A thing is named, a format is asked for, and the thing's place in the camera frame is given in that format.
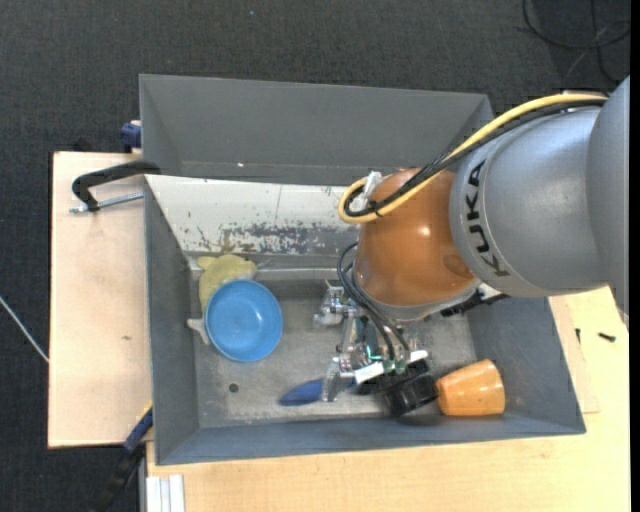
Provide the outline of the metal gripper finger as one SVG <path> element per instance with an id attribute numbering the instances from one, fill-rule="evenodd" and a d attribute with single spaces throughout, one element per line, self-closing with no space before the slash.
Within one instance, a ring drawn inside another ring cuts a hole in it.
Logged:
<path id="1" fill-rule="evenodd" d="M 334 402 L 341 393 L 355 391 L 358 387 L 351 358 L 346 355 L 334 356 L 322 380 L 321 400 Z"/>
<path id="2" fill-rule="evenodd" d="M 318 328 L 339 325 L 356 312 L 355 301 L 347 295 L 342 286 L 329 286 L 318 311 L 313 316 L 313 324 Z"/>

